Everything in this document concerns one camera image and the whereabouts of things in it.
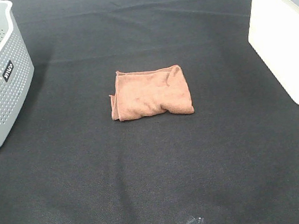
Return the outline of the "brown towel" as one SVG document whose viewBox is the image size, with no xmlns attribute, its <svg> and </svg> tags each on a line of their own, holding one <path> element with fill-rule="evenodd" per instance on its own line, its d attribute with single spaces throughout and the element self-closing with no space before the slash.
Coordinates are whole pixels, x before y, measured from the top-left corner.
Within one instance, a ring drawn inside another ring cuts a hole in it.
<svg viewBox="0 0 299 224">
<path fill-rule="evenodd" d="M 165 112 L 194 113 L 190 90 L 179 65 L 146 72 L 116 71 L 115 93 L 109 97 L 113 120 L 137 120 Z"/>
</svg>

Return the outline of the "black table cloth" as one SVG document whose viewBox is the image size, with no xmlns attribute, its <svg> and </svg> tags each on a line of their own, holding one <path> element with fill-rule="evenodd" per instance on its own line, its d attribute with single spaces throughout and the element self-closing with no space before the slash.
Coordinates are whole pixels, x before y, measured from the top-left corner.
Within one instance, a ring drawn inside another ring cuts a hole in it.
<svg viewBox="0 0 299 224">
<path fill-rule="evenodd" d="M 13 0 L 35 67 L 0 148 L 0 224 L 299 224 L 299 106 L 251 0 Z M 195 113 L 118 122 L 115 72 L 178 64 Z"/>
</svg>

